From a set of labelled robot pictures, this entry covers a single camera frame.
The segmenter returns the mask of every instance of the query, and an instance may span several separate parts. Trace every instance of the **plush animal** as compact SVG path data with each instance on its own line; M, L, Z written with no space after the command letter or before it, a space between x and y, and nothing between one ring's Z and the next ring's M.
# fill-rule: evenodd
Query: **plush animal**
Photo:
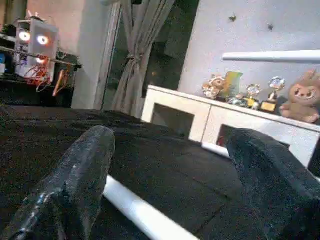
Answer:
M291 86L289 101L280 107L285 118L314 123L320 116L314 105L320 100L320 73L309 70Z

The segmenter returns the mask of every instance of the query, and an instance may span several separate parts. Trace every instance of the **white tv cabinet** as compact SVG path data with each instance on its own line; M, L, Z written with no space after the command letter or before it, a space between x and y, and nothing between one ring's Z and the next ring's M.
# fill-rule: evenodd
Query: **white tv cabinet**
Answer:
M194 115L189 139L214 145L221 152L226 152L225 148L217 145L223 126L248 128L287 145L293 155L308 167L320 137L320 126L314 124L150 85L141 118L143 121L152 122L155 105Z

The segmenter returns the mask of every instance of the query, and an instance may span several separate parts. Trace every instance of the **wall shelf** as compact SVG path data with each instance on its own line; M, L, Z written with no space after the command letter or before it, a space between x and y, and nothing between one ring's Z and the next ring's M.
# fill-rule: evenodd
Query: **wall shelf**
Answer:
M224 61L320 64L320 50L228 52Z

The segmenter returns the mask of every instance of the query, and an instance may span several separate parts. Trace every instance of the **toy figure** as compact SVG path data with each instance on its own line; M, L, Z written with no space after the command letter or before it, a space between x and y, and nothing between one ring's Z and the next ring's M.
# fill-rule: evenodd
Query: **toy figure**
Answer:
M202 85L204 95L209 99L216 99L225 87L225 79L220 75L212 75L208 83Z
M314 123L319 113L313 106L320 100L320 73L309 70L289 90L289 101L280 107L280 113L306 123Z

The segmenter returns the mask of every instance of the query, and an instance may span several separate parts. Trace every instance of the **white pipe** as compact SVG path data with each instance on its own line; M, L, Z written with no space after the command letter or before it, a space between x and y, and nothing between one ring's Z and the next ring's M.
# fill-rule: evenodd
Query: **white pipe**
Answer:
M103 195L152 240L198 240L109 175Z
M203 142L202 143L202 148L206 149L206 150L209 150L215 154L219 154L223 157L226 157L226 158L230 158L229 156L229 152L226 148L224 147L221 147L221 146L218 146L218 145L215 145L213 143L208 143L208 142Z
M320 50L228 52L223 54L222 59L225 61L320 64Z

